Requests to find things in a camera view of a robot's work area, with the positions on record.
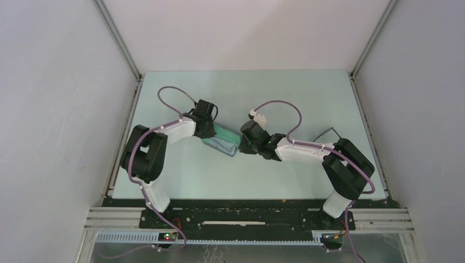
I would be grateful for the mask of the light blue cleaning cloth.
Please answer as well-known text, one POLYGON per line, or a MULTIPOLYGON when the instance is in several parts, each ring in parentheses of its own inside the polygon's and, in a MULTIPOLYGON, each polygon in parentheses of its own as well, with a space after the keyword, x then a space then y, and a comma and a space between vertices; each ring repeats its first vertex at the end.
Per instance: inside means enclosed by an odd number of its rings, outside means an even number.
POLYGON ((219 150, 233 154, 237 150, 237 144, 228 140, 224 140, 218 137, 213 137, 211 139, 212 144, 217 147, 219 150))

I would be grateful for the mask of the black thin-frame sunglasses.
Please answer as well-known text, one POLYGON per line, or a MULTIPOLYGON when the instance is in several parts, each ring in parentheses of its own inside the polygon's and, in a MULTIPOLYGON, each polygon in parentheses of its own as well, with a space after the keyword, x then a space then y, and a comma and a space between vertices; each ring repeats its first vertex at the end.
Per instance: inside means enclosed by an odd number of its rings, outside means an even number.
POLYGON ((313 142, 316 142, 316 143, 335 143, 337 142, 339 139, 341 139, 342 137, 340 136, 340 134, 335 130, 334 127, 330 127, 328 129, 326 129, 325 131, 323 131, 320 135, 318 135, 314 140, 313 142))

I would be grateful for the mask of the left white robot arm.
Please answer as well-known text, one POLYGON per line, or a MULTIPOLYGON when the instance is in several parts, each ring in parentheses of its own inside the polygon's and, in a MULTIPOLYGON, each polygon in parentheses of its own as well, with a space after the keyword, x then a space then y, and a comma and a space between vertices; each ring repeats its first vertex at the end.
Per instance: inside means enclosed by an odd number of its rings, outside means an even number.
POLYGON ((200 139, 214 137, 217 115, 215 104, 199 100, 189 112, 167 124, 155 128, 137 125, 131 131, 120 167, 127 172, 130 182, 139 186, 146 205, 154 211, 152 221, 158 227, 167 228, 173 221, 173 213, 167 209, 170 198, 158 179, 165 164, 167 147, 192 136, 200 139))

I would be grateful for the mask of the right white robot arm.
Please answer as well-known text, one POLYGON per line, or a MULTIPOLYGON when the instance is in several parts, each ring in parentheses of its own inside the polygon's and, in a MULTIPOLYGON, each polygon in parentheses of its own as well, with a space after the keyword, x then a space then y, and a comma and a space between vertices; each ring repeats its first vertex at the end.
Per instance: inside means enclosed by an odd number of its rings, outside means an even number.
POLYGON ((346 138, 340 138, 334 144, 291 140, 285 134, 270 135, 253 120, 246 122, 240 132, 241 153, 278 162, 322 165, 333 187, 319 214, 319 222, 326 229, 335 228, 344 211, 362 194, 372 194, 376 190, 371 180, 374 165, 346 138))

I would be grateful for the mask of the grey-blue glasses case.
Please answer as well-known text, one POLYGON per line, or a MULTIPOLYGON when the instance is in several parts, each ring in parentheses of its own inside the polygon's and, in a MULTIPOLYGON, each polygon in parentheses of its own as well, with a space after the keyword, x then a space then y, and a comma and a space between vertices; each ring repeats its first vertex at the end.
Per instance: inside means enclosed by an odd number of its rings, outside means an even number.
POLYGON ((225 125, 214 122, 214 137, 202 139, 203 144, 229 156, 234 157, 239 150, 242 134, 225 125))

